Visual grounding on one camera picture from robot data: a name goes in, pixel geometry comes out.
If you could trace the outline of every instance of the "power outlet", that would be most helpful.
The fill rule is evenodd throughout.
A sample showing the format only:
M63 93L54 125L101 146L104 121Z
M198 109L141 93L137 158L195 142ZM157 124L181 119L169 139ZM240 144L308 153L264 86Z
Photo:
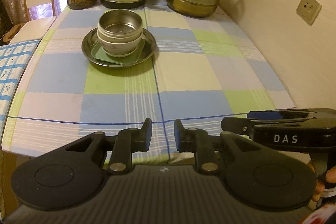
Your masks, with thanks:
M301 0L296 9L296 13L307 22L308 25L312 26L321 8L322 5L316 0Z

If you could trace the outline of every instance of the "metal bolt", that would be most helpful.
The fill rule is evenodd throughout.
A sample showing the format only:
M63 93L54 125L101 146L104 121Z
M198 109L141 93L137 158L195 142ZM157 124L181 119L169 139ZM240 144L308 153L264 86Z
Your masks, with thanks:
M213 162L206 162L205 164L202 164L201 168L204 171L213 172L213 171L216 171L218 169L218 165L213 163Z
M120 172L126 169L126 165L121 162L115 162L110 165L110 169L114 172Z

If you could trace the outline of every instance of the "green square dish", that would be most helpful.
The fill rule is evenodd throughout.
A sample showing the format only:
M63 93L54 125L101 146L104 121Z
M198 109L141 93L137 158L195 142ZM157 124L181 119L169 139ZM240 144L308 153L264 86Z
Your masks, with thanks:
M95 59L110 62L118 65L129 65L136 63L141 55L143 47L145 45L145 40L141 39L139 45L135 49L135 51L129 56L125 57L112 57L109 56L102 48L101 44L98 42L92 49L91 54Z

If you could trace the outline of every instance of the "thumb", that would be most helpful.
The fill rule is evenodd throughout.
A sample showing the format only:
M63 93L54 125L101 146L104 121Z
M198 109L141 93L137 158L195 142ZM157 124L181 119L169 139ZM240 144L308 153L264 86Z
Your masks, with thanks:
M336 166L332 167L326 175L326 180L329 183L336 183Z

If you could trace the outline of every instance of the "switch plate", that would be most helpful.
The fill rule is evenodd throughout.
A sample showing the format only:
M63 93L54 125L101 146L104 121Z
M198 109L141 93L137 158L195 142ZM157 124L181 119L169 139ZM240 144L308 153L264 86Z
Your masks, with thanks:
M321 8L322 5L316 0L301 0L296 9L296 13L307 22L308 25L312 26Z

